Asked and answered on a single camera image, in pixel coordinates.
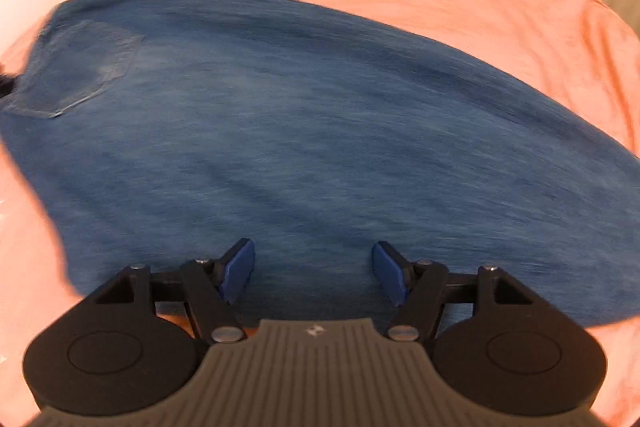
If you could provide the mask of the blue denim jeans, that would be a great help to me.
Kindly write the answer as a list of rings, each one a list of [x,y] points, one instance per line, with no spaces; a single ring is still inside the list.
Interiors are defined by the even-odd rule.
[[[246,321],[372,317],[386,241],[499,265],[579,323],[639,312],[639,161],[505,72],[293,0],[72,0],[1,138],[81,294],[253,239]]]

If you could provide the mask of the orange bed sheet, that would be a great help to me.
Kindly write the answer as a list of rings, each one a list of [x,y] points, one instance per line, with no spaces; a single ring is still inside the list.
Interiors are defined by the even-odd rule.
[[[1,64],[19,72],[55,5],[2,0]],[[430,37],[524,80],[639,156],[639,38],[600,0],[302,0]],[[28,340],[79,296],[41,205],[1,145],[1,424],[37,413],[21,375]],[[610,368],[593,410],[610,426],[639,418],[639,311],[590,329]]]

